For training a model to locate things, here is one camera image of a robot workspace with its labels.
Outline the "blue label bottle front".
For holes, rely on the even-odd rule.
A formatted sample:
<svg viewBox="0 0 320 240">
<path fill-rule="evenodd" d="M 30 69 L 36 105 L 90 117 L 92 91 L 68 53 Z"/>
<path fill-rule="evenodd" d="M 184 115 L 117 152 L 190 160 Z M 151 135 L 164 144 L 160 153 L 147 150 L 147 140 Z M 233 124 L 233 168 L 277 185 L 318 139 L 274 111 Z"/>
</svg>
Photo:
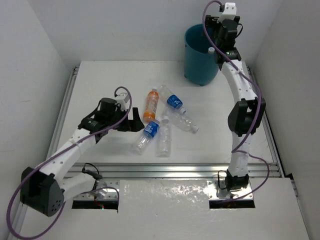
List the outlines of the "blue label bottle front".
<svg viewBox="0 0 320 240">
<path fill-rule="evenodd" d="M 160 120 L 158 118 L 149 122 L 142 131 L 140 138 L 132 144 L 131 151 L 135 154 L 142 155 L 158 133 L 159 129 Z"/>
</svg>

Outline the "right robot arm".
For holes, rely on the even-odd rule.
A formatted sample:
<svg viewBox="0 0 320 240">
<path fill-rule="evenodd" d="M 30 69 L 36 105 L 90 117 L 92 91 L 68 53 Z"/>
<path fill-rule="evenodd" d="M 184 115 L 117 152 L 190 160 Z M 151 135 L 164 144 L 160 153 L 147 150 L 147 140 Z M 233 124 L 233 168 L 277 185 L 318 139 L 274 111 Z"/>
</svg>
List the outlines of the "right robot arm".
<svg viewBox="0 0 320 240">
<path fill-rule="evenodd" d="M 224 190 L 235 192 L 249 184 L 248 161 L 253 134 L 266 108 L 258 86 L 244 74 L 242 58 L 235 47 L 240 17 L 220 20 L 206 15 L 203 31 L 215 50 L 215 62 L 231 89 L 234 107 L 227 118 L 232 133 L 231 160 L 226 170 Z"/>
</svg>

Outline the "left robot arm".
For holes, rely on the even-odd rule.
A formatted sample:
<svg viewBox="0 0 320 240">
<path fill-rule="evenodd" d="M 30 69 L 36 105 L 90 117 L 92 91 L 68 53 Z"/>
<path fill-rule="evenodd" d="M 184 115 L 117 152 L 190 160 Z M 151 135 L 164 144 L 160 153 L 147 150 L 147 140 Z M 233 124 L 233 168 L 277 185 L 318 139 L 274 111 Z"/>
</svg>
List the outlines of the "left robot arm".
<svg viewBox="0 0 320 240">
<path fill-rule="evenodd" d="M 65 201 L 82 193 L 94 193 L 102 179 L 99 173 L 85 169 L 68 179 L 65 175 L 110 130 L 138 132 L 143 128 L 137 112 L 132 120 L 128 119 L 130 107 L 131 98 L 127 93 L 120 93 L 115 98 L 102 98 L 48 163 L 39 164 L 36 168 L 27 167 L 23 171 L 20 202 L 51 217 Z"/>
</svg>

